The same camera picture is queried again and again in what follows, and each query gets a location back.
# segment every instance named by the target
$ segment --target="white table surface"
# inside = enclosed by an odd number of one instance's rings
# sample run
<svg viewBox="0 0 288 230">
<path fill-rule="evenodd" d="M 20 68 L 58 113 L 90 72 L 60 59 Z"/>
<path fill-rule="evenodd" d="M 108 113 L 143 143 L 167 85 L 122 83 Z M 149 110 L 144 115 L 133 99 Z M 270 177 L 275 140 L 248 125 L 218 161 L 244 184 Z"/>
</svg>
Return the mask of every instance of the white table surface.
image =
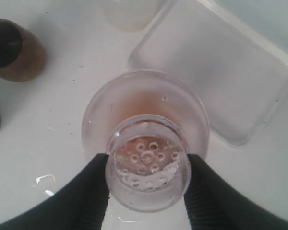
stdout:
<svg viewBox="0 0 288 230">
<path fill-rule="evenodd" d="M 129 54 L 149 28 L 117 31 L 96 0 L 0 0 L 0 18 L 32 31 L 49 54 L 38 79 L 0 79 L 2 223 L 60 190 L 87 164 L 81 143 L 86 106 L 102 85 L 128 70 Z M 212 135 L 207 162 L 239 192 L 288 220 L 288 97 L 247 148 L 231 149 Z M 103 229 L 161 226 L 190 229 L 182 201 L 141 214 L 109 200 Z"/>
</svg>

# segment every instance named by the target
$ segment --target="plastic tray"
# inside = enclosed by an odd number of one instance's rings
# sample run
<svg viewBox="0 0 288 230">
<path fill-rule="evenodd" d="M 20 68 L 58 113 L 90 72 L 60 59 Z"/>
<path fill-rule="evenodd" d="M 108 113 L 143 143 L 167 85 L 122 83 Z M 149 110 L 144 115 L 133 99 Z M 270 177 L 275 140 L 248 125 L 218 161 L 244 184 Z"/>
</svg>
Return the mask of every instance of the plastic tray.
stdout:
<svg viewBox="0 0 288 230">
<path fill-rule="evenodd" d="M 288 92 L 288 53 L 211 0 L 170 2 L 129 64 L 188 84 L 231 146 L 254 138 Z"/>
</svg>

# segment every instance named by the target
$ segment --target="white plastic tray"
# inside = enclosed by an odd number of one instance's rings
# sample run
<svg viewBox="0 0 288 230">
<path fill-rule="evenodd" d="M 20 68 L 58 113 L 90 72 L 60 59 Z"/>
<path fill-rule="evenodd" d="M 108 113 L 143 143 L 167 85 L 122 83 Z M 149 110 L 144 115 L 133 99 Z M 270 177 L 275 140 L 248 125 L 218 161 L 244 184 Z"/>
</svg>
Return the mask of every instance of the white plastic tray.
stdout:
<svg viewBox="0 0 288 230">
<path fill-rule="evenodd" d="M 231 146 L 259 133 L 288 92 L 288 53 L 211 0 L 170 3 L 131 53 L 130 66 L 188 84 Z"/>
</svg>

